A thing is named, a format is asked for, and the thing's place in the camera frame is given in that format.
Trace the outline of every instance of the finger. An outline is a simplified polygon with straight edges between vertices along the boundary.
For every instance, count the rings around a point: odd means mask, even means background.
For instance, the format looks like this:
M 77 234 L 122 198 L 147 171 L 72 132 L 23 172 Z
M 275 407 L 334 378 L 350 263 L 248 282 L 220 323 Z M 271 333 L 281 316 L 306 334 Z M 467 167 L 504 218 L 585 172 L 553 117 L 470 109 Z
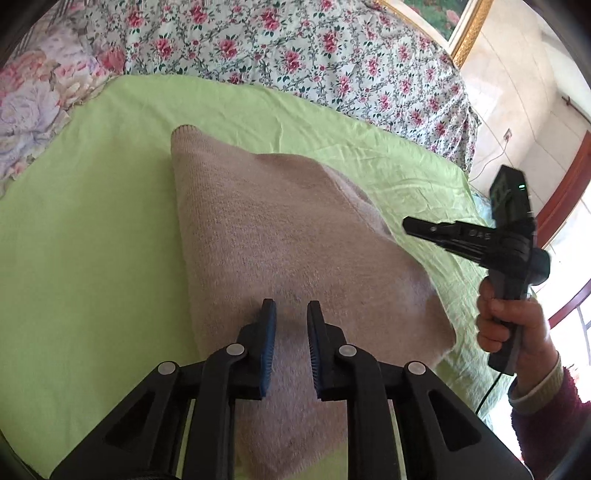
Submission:
M 539 327 L 545 323 L 541 305 L 534 299 L 529 300 L 498 300 L 489 303 L 492 314 L 506 322 Z
M 506 342 L 511 337 L 511 332 L 507 327 L 493 320 L 485 319 L 481 315 L 476 319 L 476 326 L 484 337 L 495 342 Z
M 489 303 L 490 300 L 487 300 L 484 297 L 478 297 L 476 299 L 476 308 L 480 315 L 486 319 L 492 319 L 493 317 Z
M 488 352 L 488 353 L 498 352 L 503 345 L 500 342 L 495 342 L 494 340 L 486 338 L 481 333 L 479 333 L 478 336 L 476 337 L 476 341 L 478 342 L 478 345 L 480 345 L 480 348 L 482 348 L 485 352 Z
M 493 288 L 489 277 L 485 277 L 484 280 L 482 280 L 480 282 L 480 287 L 478 288 L 478 292 L 480 293 L 481 297 L 485 298 L 485 300 L 490 300 L 490 299 L 495 298 L 495 289 Z

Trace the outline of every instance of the power cord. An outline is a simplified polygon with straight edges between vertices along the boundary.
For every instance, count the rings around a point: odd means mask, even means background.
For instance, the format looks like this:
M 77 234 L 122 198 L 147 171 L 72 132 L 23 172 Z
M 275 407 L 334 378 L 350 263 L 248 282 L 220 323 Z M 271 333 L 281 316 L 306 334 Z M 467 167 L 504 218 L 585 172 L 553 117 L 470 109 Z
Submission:
M 503 373 L 500 373 L 498 375 L 498 377 L 496 378 L 496 380 L 492 383 L 491 387 L 488 389 L 488 392 L 486 392 L 486 394 L 484 395 L 484 397 L 482 397 L 482 400 L 480 401 L 480 405 L 478 405 L 478 408 L 476 409 L 476 415 L 478 415 L 480 413 L 480 409 L 484 405 L 484 402 L 486 402 L 486 399 L 491 394 L 491 392 L 494 390 L 494 388 L 496 387 L 497 383 L 501 379 L 501 376 L 502 375 L 503 375 Z
M 474 177 L 473 179 L 470 180 L 470 182 L 473 182 L 474 180 L 476 180 L 480 175 L 482 175 L 482 173 L 484 172 L 485 168 L 488 166 L 488 164 L 490 162 L 495 161 L 497 158 L 501 158 L 503 155 L 505 155 L 505 152 L 507 151 L 507 145 L 509 145 L 509 141 L 507 140 L 505 143 L 505 148 L 503 148 L 503 151 L 497 155 L 495 158 L 492 158 L 491 160 L 489 160 L 488 162 L 486 162 L 484 164 L 484 166 L 482 167 L 482 170 L 480 171 L 480 173 L 478 175 L 476 175 L 476 177 Z

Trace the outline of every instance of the knit cuff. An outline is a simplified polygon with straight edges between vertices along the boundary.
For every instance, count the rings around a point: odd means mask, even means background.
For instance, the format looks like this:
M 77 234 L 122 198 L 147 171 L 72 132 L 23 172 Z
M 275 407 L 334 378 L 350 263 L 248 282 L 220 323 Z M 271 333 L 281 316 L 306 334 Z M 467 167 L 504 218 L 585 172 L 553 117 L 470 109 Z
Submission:
M 564 369 L 560 355 L 552 371 L 533 390 L 523 397 L 517 394 L 517 379 L 509 387 L 509 403 L 517 413 L 532 415 L 544 408 L 560 390 L 564 379 Z

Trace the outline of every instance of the green bed sheet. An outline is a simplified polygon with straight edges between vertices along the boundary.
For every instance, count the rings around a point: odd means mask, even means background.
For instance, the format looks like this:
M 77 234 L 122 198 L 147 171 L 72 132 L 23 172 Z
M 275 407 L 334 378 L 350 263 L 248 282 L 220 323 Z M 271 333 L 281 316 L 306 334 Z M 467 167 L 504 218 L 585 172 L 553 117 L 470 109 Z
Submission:
M 438 375 L 473 408 L 490 386 L 474 326 L 484 270 L 401 229 L 407 215 L 482 222 L 452 163 L 291 95 L 184 76 L 122 77 L 72 117 L 0 202 L 0 429 L 43 476 L 159 362 L 202 359 L 170 161 L 181 124 L 315 158 L 360 185 L 456 329 Z M 298 477 L 346 478 L 345 447 Z

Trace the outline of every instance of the gold frame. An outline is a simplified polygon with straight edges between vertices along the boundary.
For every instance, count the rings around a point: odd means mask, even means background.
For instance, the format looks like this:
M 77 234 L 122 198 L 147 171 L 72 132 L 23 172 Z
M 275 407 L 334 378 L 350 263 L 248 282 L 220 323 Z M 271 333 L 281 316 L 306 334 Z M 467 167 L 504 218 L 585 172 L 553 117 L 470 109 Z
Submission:
M 394 6 L 390 5 L 388 3 L 388 0 L 378 0 L 378 2 L 384 7 L 394 12 L 399 17 L 401 17 L 407 23 L 410 23 L 415 28 L 421 30 L 428 37 L 431 37 L 431 35 L 425 32 L 425 30 L 421 28 L 420 25 L 408 18 L 402 12 L 399 12 Z M 476 37 L 480 33 L 482 26 L 486 20 L 486 17 L 488 16 L 489 11 L 491 10 L 492 3 L 493 0 L 478 0 L 478 3 L 474 7 L 474 10 L 470 15 L 470 18 L 468 19 L 464 30 L 460 34 L 460 40 L 457 42 L 452 51 L 449 51 L 449 46 L 441 45 L 450 54 L 453 63 L 458 68 L 462 68 L 462 65 L 464 65 L 464 62 L 466 61 L 468 54 L 474 46 Z

